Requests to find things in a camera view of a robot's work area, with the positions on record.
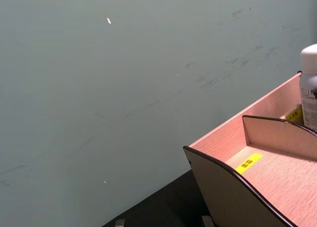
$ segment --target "wall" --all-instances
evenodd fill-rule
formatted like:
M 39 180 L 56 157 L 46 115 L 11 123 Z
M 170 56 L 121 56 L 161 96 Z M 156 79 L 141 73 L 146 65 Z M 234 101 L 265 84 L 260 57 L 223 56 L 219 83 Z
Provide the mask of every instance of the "wall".
M 0 226 L 100 227 L 189 170 L 300 69 L 314 4 L 0 0 Z

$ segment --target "bottle label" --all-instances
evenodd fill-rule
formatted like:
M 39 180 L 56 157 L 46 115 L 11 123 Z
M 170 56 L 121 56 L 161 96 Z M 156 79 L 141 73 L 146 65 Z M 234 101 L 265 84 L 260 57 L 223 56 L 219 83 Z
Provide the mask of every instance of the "bottle label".
M 301 88 L 301 98 L 304 124 L 317 132 L 317 89 Z

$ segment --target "desk organizer compartment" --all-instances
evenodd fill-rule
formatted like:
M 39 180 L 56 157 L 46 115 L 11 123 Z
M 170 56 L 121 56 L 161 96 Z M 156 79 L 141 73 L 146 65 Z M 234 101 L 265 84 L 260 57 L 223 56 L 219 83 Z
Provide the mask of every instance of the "desk organizer compartment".
M 184 147 L 216 226 L 317 226 L 317 134 L 279 118 L 299 77 Z

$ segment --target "bottle cap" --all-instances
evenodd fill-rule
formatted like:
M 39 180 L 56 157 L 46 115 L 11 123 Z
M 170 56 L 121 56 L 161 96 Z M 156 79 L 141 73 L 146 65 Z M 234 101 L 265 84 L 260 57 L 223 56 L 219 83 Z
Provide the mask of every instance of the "bottle cap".
M 317 44 L 302 50 L 301 59 L 304 74 L 317 74 Z

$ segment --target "yellow sticker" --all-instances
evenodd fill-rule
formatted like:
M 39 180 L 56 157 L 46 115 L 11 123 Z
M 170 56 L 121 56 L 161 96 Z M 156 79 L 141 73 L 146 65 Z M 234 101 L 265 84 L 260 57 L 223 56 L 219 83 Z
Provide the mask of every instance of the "yellow sticker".
M 243 174 L 245 171 L 247 171 L 248 168 L 250 168 L 252 165 L 254 165 L 256 162 L 258 162 L 262 158 L 261 154 L 253 154 L 251 155 L 248 159 L 243 161 L 242 164 L 240 164 L 237 168 L 236 171 L 239 174 Z
M 301 117 L 303 117 L 303 111 L 302 111 L 302 106 L 299 106 L 294 111 L 292 111 L 290 114 L 288 114 L 285 119 L 287 121 L 294 122 Z

